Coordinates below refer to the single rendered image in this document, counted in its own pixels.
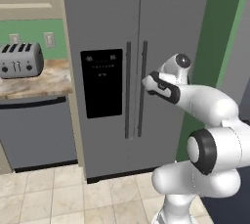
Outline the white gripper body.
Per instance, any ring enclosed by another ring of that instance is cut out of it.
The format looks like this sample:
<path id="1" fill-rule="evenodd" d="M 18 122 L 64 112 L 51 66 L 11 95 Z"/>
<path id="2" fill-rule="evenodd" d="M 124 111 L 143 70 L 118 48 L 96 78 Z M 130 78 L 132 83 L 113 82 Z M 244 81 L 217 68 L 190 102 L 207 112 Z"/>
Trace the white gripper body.
<path id="1" fill-rule="evenodd" d="M 159 78 L 159 73 L 157 71 L 152 71 L 148 76 L 142 80 L 142 84 L 145 87 L 149 95 L 156 94 L 157 82 Z"/>

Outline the plain grey fridge door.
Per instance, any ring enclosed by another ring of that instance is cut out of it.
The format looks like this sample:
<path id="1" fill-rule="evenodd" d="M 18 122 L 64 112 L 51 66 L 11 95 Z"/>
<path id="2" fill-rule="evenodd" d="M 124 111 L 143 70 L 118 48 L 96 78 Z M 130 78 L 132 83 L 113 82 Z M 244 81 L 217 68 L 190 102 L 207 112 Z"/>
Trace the plain grey fridge door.
<path id="1" fill-rule="evenodd" d="M 171 56 L 195 59 L 207 0 L 141 0 L 136 121 L 130 142 L 133 170 L 175 161 L 184 111 L 145 90 L 142 137 L 138 137 L 143 42 L 147 41 L 146 76 Z"/>

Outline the grey fridge door with dispenser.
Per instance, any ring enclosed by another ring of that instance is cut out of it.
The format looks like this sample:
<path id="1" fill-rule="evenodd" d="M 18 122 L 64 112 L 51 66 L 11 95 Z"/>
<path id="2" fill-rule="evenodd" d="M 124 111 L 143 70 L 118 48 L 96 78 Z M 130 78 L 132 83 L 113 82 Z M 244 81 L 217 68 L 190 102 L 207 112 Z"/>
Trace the grey fridge door with dispenser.
<path id="1" fill-rule="evenodd" d="M 129 170 L 140 0 L 64 0 L 87 178 Z"/>

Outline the black fridge kick plate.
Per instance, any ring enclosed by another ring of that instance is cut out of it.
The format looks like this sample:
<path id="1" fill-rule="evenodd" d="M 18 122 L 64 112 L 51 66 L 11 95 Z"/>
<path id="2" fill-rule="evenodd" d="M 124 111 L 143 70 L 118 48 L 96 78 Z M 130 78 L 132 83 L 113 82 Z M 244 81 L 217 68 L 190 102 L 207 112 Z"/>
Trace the black fridge kick plate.
<path id="1" fill-rule="evenodd" d="M 108 175 L 103 175 L 103 176 L 98 176 L 98 177 L 92 177 L 92 178 L 87 178 L 86 182 L 87 184 L 94 184 L 103 180 L 149 173 L 149 172 L 152 172 L 156 168 L 157 167 L 151 167 L 151 168 L 144 168 L 144 169 L 138 169 L 138 170 L 133 170 L 133 171 L 121 172 L 121 173 L 108 174 Z"/>

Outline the beige tall side panel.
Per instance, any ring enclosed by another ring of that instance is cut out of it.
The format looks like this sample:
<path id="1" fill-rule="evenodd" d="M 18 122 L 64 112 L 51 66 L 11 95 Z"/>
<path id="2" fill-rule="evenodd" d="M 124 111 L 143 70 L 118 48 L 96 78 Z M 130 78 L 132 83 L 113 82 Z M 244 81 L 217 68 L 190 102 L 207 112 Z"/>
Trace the beige tall side panel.
<path id="1" fill-rule="evenodd" d="M 66 45 L 66 52 L 68 54 L 70 79 L 71 79 L 71 84 L 72 84 L 72 92 L 68 95 L 68 100 L 69 100 L 72 128 L 73 128 L 73 134 L 74 134 L 74 143 L 75 143 L 75 149 L 76 149 L 76 154 L 77 154 L 77 159 L 78 159 L 78 166 L 81 167 L 83 170 L 83 177 L 86 177 L 84 150 L 83 150 L 83 144 L 82 144 L 81 127 L 80 127 L 80 117 L 79 117 L 79 111 L 78 111 L 78 105 L 77 105 L 77 96 L 76 96 L 76 90 L 75 90 L 74 72 L 73 72 L 73 65 L 72 65 L 72 58 L 71 58 L 71 51 L 70 51 L 70 43 L 69 43 L 68 26 L 67 26 L 67 20 L 66 20 L 64 0 L 60 0 L 60 4 L 61 4 L 61 9 L 62 9 L 64 39 L 65 39 L 65 45 Z"/>

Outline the grey dishwasher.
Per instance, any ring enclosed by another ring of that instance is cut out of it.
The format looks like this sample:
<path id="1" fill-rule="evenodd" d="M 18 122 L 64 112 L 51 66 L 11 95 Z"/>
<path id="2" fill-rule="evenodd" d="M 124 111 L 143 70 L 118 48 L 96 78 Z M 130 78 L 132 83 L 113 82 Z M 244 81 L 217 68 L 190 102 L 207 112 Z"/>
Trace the grey dishwasher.
<path id="1" fill-rule="evenodd" d="M 0 101 L 29 103 L 58 97 Z M 16 172 L 77 162 L 69 103 L 28 109 L 0 110 L 0 141 Z"/>

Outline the silver four-slot toaster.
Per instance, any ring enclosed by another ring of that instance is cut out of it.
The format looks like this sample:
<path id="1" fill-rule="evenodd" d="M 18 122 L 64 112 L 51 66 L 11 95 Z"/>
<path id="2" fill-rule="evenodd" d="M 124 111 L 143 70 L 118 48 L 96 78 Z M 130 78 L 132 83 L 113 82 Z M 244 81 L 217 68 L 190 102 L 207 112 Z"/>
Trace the silver four-slot toaster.
<path id="1" fill-rule="evenodd" d="M 0 47 L 0 77 L 4 79 L 39 76 L 44 58 L 39 43 L 5 44 Z"/>

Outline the white wall outlet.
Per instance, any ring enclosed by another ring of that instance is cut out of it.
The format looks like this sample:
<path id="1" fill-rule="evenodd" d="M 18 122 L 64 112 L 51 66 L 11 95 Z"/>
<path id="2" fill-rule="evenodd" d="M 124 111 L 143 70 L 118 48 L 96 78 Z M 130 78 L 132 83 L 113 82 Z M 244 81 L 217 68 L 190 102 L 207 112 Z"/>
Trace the white wall outlet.
<path id="1" fill-rule="evenodd" d="M 55 36 L 53 32 L 45 32 L 44 39 L 45 39 L 45 44 L 47 48 L 55 47 Z"/>
<path id="2" fill-rule="evenodd" d="M 21 38 L 18 33 L 10 34 L 9 37 L 10 37 L 11 42 L 14 44 L 19 44 L 21 42 Z"/>

